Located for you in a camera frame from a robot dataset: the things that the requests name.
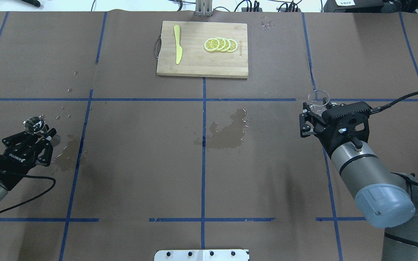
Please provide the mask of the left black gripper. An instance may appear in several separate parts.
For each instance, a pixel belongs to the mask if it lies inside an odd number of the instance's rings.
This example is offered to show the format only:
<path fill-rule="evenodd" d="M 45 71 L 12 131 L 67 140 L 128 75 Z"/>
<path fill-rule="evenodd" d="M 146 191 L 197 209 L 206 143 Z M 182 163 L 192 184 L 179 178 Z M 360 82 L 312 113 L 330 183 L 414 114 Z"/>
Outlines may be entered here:
<path fill-rule="evenodd" d="M 1 140 L 7 147 L 0 155 L 0 183 L 7 191 L 11 191 L 22 180 L 23 175 L 36 165 L 50 166 L 53 157 L 53 139 L 57 135 L 55 128 L 44 133 L 38 133 L 40 138 L 34 145 L 27 143 L 34 134 L 19 132 Z"/>

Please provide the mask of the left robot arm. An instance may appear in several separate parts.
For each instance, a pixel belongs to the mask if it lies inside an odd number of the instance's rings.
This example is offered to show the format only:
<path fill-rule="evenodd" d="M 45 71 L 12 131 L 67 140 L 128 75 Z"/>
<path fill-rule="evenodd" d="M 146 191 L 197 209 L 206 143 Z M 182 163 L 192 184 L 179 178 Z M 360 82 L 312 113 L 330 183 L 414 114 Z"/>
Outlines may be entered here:
<path fill-rule="evenodd" d="M 55 178 L 28 173 L 36 166 L 51 164 L 56 135 L 56 129 L 52 128 L 38 133 L 20 132 L 2 139 L 5 151 L 0 154 L 0 202 L 24 179 L 50 180 L 52 184 L 46 191 L 54 188 Z"/>

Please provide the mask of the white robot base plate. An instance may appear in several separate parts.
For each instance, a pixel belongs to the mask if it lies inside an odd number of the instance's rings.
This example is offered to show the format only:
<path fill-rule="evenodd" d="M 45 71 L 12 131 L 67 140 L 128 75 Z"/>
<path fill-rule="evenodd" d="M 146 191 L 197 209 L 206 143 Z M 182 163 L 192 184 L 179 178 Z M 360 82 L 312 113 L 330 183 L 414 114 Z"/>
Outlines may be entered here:
<path fill-rule="evenodd" d="M 154 261 L 250 261 L 245 249 L 159 250 Z"/>

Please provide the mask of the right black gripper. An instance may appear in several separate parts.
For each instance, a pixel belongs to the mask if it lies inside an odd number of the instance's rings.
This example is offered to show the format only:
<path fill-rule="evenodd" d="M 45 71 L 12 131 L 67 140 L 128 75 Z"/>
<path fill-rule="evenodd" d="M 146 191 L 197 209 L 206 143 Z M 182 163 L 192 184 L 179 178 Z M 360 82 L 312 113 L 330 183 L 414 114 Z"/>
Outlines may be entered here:
<path fill-rule="evenodd" d="M 300 137 L 315 136 L 319 139 L 328 156 L 338 147 L 351 142 L 354 149 L 361 151 L 369 139 L 368 116 L 345 116 L 328 125 L 318 123 L 318 117 L 327 110 L 323 102 L 303 102 L 300 114 Z"/>

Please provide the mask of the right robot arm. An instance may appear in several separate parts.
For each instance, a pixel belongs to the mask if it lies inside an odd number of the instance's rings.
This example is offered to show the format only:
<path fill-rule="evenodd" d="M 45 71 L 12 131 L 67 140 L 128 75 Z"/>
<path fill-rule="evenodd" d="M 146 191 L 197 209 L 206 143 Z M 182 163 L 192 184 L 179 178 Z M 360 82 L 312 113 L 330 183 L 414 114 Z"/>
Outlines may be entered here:
<path fill-rule="evenodd" d="M 384 229 L 383 261 L 418 261 L 418 178 L 390 172 L 368 145 L 369 118 L 384 107 L 366 102 L 303 103 L 300 136 L 317 137 L 370 225 Z"/>

